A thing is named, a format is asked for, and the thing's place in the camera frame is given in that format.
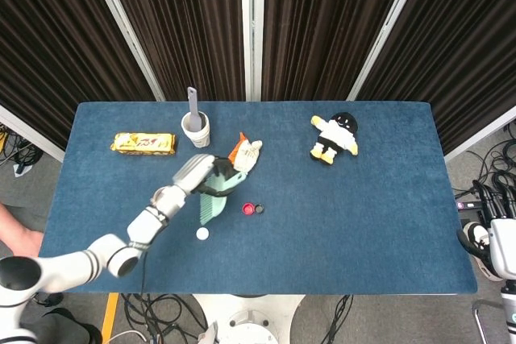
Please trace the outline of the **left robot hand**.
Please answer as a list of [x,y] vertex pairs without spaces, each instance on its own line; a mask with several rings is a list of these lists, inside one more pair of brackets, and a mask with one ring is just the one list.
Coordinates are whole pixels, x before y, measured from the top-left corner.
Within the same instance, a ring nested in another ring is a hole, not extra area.
[[244,174],[237,172],[228,158],[198,154],[190,158],[173,176],[173,184],[186,194],[197,192],[212,197],[226,197],[244,179]]

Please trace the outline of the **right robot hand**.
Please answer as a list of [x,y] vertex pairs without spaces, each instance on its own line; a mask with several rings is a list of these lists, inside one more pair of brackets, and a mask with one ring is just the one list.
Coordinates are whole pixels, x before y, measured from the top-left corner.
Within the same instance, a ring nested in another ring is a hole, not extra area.
[[478,180],[472,186],[481,200],[477,222],[456,231],[460,245],[492,281],[515,280],[515,187],[496,193]]

